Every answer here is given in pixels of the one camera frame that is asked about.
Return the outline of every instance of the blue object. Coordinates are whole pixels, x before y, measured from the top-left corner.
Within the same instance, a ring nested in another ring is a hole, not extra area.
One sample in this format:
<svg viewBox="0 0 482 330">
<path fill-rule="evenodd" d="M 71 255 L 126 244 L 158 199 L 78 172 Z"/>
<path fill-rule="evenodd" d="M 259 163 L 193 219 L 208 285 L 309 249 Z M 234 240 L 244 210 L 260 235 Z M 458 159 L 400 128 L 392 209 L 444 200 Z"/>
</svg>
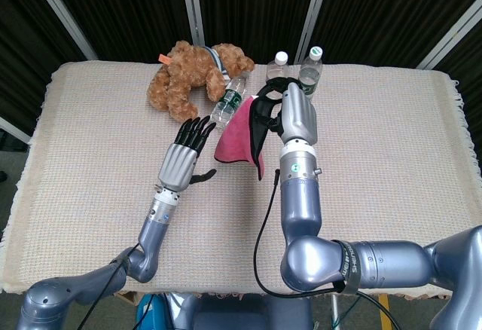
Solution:
<svg viewBox="0 0 482 330">
<path fill-rule="evenodd" d="M 150 299 L 151 295 L 144 295 L 141 302 L 139 302 L 136 322 L 139 322 L 142 315 L 144 315 Z M 142 320 L 142 324 L 137 327 L 138 330 L 167 330 L 168 328 L 172 328 L 172 325 L 169 324 L 169 317 L 166 316 L 169 310 L 163 295 L 154 295 L 147 311 L 148 313 Z"/>
</svg>

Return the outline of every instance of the black curtain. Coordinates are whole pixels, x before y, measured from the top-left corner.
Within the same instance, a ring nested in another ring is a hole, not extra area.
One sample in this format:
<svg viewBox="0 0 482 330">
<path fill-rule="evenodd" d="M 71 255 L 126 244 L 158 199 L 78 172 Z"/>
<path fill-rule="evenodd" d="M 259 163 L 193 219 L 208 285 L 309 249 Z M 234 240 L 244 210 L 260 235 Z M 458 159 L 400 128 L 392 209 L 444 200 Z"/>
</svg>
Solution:
<svg viewBox="0 0 482 330">
<path fill-rule="evenodd" d="M 482 166 L 482 21 L 439 62 L 436 70 L 459 81 L 464 112 Z"/>
<path fill-rule="evenodd" d="M 277 51 L 293 63 L 310 0 L 200 0 L 206 45 L 229 42 L 256 63 Z"/>
<path fill-rule="evenodd" d="M 311 45 L 327 63 L 414 68 L 475 0 L 323 0 Z"/>
<path fill-rule="evenodd" d="M 185 0 L 63 0 L 101 60 L 156 63 L 191 41 Z"/>
<path fill-rule="evenodd" d="M 52 72 L 85 58 L 45 0 L 0 8 L 0 116 L 32 134 Z"/>
</svg>

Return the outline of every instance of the bottle label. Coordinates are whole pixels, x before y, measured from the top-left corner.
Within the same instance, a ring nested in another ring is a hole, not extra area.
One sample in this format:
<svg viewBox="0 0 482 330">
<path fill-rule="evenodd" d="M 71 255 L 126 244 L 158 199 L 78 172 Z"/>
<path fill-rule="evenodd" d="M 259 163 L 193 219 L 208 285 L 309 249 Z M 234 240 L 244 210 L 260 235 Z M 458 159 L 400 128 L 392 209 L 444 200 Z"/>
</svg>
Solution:
<svg viewBox="0 0 482 330">
<path fill-rule="evenodd" d="M 228 104 L 236 111 L 241 105 L 241 95 L 234 90 L 226 89 L 226 93 L 219 101 Z"/>
<path fill-rule="evenodd" d="M 303 92 L 305 93 L 305 95 L 311 95 L 313 93 L 315 93 L 315 90 L 316 90 L 316 85 L 318 83 L 315 83 L 315 84 L 305 84 L 304 82 L 301 82 L 301 86 L 303 88 Z"/>
</svg>

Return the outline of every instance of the orange tag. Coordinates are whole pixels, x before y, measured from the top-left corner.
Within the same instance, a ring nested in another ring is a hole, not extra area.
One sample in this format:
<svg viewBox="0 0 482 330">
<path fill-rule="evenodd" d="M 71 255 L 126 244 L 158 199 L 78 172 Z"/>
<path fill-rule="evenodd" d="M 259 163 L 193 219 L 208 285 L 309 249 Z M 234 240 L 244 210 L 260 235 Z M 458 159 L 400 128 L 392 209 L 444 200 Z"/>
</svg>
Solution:
<svg viewBox="0 0 482 330">
<path fill-rule="evenodd" d="M 159 55 L 159 61 L 162 64 L 169 65 L 172 62 L 172 59 L 170 57 L 167 57 L 166 55 L 160 54 Z"/>
</svg>

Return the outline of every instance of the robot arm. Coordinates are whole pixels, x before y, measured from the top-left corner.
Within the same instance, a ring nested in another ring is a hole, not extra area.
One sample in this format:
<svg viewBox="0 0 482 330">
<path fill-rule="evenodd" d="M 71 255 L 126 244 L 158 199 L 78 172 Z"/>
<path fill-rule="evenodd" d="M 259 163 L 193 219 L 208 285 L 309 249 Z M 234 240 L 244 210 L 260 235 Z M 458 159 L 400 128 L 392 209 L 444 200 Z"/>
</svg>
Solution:
<svg viewBox="0 0 482 330">
<path fill-rule="evenodd" d="M 138 237 L 142 250 L 128 248 L 98 270 L 76 277 L 42 280 L 26 293 L 20 312 L 18 330 L 57 330 L 63 328 L 73 301 L 91 304 L 100 295 L 111 295 L 124 287 L 127 276 L 146 283 L 156 274 L 160 245 L 178 205 L 179 194 L 189 184 L 210 179 L 215 170 L 193 176 L 197 157 L 215 124 L 206 128 L 209 117 L 185 122 L 169 147 L 160 169 L 160 187 L 148 210 Z"/>
<path fill-rule="evenodd" d="M 285 253 L 281 275 L 288 287 L 306 292 L 326 283 L 344 293 L 358 289 L 423 286 L 453 291 L 431 329 L 482 329 L 482 226 L 425 248 L 407 241 L 330 241 L 322 226 L 316 153 L 315 109 L 296 84 L 282 101 L 281 216 Z"/>
</svg>

